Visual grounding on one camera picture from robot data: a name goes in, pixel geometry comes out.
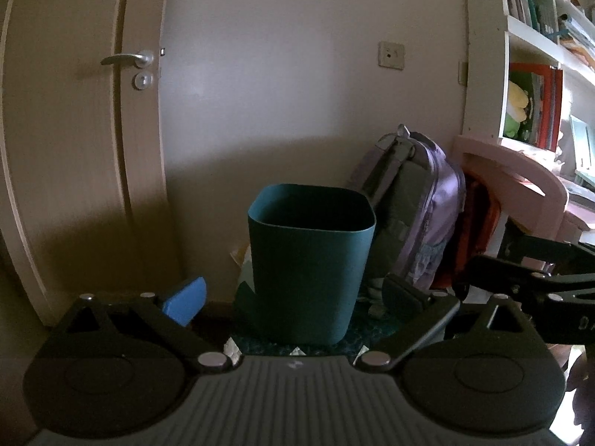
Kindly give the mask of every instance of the plastic bin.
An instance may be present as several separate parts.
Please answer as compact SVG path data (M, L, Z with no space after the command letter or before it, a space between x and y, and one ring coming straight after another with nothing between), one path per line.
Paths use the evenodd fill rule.
M278 184L248 210L258 329L289 344L335 344L349 325L376 217L363 194Z

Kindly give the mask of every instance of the purple backpack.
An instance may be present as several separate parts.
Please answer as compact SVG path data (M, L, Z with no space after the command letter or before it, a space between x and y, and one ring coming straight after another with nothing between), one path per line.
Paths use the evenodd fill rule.
M465 203L465 178L444 151L401 124L382 136L353 171L347 187L376 211L364 285L380 293L387 274L427 290Z

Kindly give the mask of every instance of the ribbed gray surface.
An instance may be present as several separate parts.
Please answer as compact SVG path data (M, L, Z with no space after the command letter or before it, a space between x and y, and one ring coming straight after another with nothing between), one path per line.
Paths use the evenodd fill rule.
M386 375L344 357L246 357L237 371L201 378L184 404L150 428L115 439L41 431L31 446L560 446L549 431L481 439L433 424Z

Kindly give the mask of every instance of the silver door handle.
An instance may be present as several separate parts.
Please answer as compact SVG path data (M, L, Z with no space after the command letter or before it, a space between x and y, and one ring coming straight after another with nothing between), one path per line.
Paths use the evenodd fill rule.
M110 55L101 61L101 65L121 64L129 60L134 60L136 67L144 69L153 63L155 57L151 50L141 50L137 53L117 53Z

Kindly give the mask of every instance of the black circular cover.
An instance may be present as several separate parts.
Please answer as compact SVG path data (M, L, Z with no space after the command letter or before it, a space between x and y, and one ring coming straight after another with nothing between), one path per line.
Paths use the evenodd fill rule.
M533 354L502 334L501 343L469 347L455 339L418 351L402 376L414 405L447 427L478 435L548 427L564 394L563 374L553 357Z
M168 350L105 332L61 337L23 380L38 426L83 438L146 427L168 412L183 386L183 365Z

